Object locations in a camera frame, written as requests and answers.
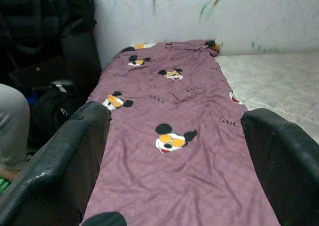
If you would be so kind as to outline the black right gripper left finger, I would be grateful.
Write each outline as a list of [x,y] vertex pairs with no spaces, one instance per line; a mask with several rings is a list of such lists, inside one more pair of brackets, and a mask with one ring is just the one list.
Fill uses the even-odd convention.
[[80,107],[0,196],[0,226],[79,226],[107,142],[110,111]]

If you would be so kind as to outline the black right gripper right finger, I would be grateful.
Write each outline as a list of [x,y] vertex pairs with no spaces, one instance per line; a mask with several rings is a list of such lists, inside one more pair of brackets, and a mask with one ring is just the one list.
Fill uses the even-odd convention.
[[319,144],[299,125],[258,108],[241,119],[250,157],[281,226],[319,226]]

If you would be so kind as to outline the green plastic stool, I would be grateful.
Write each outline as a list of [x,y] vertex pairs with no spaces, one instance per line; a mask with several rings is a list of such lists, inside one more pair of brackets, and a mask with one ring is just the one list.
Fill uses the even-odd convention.
[[6,191],[10,184],[11,182],[9,180],[0,178],[0,196]]

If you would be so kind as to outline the seated person grey trousers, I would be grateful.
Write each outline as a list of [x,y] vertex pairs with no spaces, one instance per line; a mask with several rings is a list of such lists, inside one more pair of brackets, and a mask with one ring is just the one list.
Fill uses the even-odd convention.
[[0,84],[0,178],[14,181],[27,163],[30,109],[25,96]]

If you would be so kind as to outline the black backpack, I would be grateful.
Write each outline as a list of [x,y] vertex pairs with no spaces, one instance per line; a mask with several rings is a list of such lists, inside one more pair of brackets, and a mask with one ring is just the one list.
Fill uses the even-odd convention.
[[29,141],[40,149],[82,105],[74,92],[53,88],[45,92],[31,109]]

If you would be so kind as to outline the pink mouse print bedsheet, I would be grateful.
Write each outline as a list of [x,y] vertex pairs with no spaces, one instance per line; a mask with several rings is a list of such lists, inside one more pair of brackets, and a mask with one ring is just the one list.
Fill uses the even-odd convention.
[[246,107],[206,40],[128,47],[90,100],[111,112],[84,219],[118,212],[127,226],[280,226],[257,179]]

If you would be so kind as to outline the beige quilted mattress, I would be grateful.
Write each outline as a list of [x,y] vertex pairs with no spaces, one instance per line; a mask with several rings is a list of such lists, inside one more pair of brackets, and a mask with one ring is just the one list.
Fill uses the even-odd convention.
[[298,124],[319,144],[319,52],[219,56],[237,99]]

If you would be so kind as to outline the black boxy bag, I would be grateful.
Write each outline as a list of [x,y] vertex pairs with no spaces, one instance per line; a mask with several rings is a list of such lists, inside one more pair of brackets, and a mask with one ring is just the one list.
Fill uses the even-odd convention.
[[17,85],[35,89],[56,81],[74,87],[84,97],[97,85],[101,74],[93,32],[61,39],[62,55],[9,74]]

